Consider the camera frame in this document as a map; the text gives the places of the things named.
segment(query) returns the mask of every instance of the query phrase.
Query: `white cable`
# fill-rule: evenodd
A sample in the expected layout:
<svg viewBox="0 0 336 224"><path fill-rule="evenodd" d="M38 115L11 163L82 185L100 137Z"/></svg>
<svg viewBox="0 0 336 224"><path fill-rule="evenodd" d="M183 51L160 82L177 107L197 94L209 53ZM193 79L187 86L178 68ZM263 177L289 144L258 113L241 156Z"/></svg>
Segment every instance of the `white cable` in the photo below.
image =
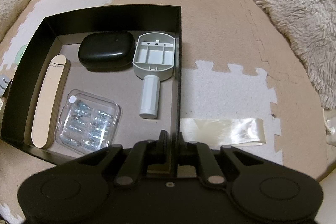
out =
<svg viewBox="0 0 336 224"><path fill-rule="evenodd" d="M335 128L328 126L326 117L324 115L324 108L323 107L322 107L322 115L323 115L324 126L327 130L327 135L334 135L335 134Z"/></svg>

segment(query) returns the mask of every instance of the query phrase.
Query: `fluffy rug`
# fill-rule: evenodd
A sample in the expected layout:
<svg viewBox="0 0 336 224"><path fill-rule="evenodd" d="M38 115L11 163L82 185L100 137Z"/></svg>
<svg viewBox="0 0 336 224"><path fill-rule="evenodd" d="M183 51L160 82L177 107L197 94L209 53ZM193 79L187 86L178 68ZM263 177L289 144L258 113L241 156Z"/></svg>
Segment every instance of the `fluffy rug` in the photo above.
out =
<svg viewBox="0 0 336 224"><path fill-rule="evenodd" d="M336 107L336 0L254 0L302 60L321 105Z"/></svg>
<svg viewBox="0 0 336 224"><path fill-rule="evenodd" d="M0 0L0 41L30 0Z"/></svg>

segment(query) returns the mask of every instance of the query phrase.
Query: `handle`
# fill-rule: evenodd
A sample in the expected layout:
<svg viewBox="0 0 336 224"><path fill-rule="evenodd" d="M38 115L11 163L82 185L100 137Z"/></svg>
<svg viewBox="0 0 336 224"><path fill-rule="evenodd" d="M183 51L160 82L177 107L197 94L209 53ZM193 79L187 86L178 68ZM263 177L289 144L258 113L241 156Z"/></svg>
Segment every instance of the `handle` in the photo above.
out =
<svg viewBox="0 0 336 224"><path fill-rule="evenodd" d="M146 75L143 78L140 117L155 119L158 116L160 93L160 78L156 75Z"/></svg>

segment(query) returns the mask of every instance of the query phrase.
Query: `clear plastic case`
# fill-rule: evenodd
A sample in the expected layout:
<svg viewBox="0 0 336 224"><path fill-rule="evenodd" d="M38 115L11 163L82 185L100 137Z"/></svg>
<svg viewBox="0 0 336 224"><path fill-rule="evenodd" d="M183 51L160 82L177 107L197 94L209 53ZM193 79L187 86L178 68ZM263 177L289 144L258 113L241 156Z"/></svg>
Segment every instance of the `clear plastic case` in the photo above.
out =
<svg viewBox="0 0 336 224"><path fill-rule="evenodd" d="M112 100L72 90L55 130L56 141L82 154L107 147L114 138L121 109Z"/></svg>

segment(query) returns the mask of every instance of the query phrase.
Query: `mint green round object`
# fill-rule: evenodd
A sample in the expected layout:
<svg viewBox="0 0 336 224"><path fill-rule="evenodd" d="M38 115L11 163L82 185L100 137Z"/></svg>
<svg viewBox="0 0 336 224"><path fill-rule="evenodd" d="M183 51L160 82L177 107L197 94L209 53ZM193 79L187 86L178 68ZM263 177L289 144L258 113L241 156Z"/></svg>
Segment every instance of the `mint green round object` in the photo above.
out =
<svg viewBox="0 0 336 224"><path fill-rule="evenodd" d="M25 52L26 50L26 47L28 46L28 44L22 46L19 51L17 52L16 54L16 57L15 57L15 65L18 66L20 61L21 61L21 58L23 56L23 53Z"/></svg>

